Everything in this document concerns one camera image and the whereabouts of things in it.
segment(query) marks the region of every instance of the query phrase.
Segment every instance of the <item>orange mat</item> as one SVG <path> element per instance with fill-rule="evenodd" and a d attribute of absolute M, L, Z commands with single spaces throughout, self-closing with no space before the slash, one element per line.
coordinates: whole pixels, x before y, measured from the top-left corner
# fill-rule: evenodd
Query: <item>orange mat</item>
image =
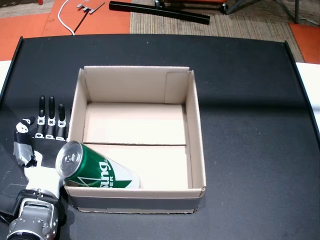
<path fill-rule="evenodd" d="M 0 18 L 0 61 L 11 60 L 19 38 L 40 37 L 49 14 Z"/>
<path fill-rule="evenodd" d="M 320 64 L 320 27 L 290 23 L 296 43 L 308 64 Z"/>
<path fill-rule="evenodd" d="M 109 1 L 88 14 L 76 35 L 85 34 L 128 34 L 130 12 L 110 11 Z M 58 12 L 65 0 L 55 0 L 51 13 L 0 18 L 0 61 L 11 60 L 19 38 L 36 38 L 71 35 L 58 20 Z M 63 22 L 75 30 L 85 13 L 77 5 L 83 0 L 69 0 L 60 14 Z"/>

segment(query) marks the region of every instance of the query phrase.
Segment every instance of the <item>open cardboard box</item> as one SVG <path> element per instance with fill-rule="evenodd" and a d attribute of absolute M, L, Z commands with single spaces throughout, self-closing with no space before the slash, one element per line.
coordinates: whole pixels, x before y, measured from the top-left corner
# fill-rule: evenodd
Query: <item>open cardboard box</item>
<path fill-rule="evenodd" d="M 85 66 L 69 140 L 135 171 L 142 188 L 64 185 L 84 212 L 192 213 L 206 189 L 193 71 L 168 66 Z"/>

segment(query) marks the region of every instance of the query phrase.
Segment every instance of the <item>can top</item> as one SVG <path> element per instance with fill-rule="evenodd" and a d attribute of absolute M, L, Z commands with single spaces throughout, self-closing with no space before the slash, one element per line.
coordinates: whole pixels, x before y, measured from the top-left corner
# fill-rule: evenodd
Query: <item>can top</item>
<path fill-rule="evenodd" d="M 57 173 L 63 178 L 71 177 L 80 167 L 82 157 L 81 144 L 77 141 L 67 142 L 56 156 L 55 169 Z"/>

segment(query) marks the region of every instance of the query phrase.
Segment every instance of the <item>green beer can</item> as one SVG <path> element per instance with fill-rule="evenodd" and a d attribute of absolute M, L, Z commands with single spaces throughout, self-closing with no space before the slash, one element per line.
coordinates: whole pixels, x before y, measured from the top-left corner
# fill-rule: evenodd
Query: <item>green beer can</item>
<path fill-rule="evenodd" d="M 67 142 L 59 151 L 57 173 L 80 187 L 138 189 L 139 176 L 132 170 L 77 142 Z"/>

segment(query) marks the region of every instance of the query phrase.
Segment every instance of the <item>black table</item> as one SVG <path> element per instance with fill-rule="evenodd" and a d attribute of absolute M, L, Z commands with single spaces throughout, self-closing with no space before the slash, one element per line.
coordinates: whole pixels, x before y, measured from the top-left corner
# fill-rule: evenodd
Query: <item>black table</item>
<path fill-rule="evenodd" d="M 37 115 L 41 94 L 71 107 L 79 68 L 92 65 L 194 70 L 207 190 L 199 211 L 186 215 L 82 213 L 69 205 L 60 240 L 319 238 L 319 132 L 291 53 L 279 42 L 180 35 L 24 39 L 0 109 L 0 193 L 13 195 L 27 183 L 12 156 L 16 122 Z M 7 233 L 0 222 L 0 238 Z"/>

